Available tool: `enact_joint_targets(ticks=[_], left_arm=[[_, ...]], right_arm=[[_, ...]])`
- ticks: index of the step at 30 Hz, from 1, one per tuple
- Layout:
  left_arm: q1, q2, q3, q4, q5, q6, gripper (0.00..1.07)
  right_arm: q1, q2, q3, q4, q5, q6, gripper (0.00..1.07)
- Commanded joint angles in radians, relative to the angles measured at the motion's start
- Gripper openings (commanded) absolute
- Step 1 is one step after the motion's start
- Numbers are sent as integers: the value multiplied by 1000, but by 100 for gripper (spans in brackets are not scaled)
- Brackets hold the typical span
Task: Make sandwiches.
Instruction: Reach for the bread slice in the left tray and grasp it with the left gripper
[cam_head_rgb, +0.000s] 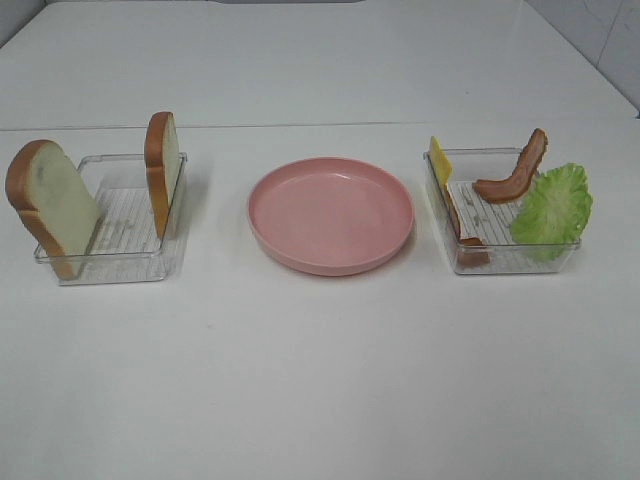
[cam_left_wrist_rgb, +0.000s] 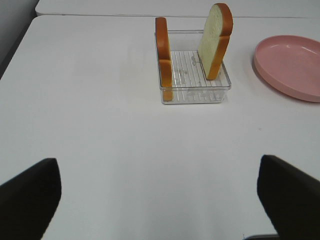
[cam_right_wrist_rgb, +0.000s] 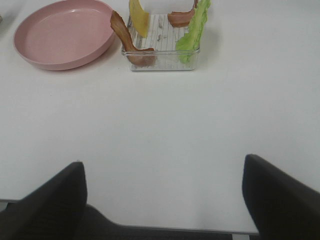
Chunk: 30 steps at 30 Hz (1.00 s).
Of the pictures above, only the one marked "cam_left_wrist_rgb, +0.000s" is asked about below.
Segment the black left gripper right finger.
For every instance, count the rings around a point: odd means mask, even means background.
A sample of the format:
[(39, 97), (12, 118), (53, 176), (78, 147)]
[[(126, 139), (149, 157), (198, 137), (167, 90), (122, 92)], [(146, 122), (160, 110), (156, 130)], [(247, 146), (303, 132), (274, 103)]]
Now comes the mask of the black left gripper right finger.
[(275, 155), (263, 155), (257, 195), (282, 240), (320, 238), (320, 182)]

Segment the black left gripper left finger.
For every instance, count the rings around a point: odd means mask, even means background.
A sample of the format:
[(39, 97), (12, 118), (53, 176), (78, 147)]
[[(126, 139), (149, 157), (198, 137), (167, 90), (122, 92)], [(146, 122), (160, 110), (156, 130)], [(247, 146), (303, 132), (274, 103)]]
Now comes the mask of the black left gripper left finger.
[(58, 162), (46, 158), (0, 186), (0, 238), (40, 240), (62, 196)]

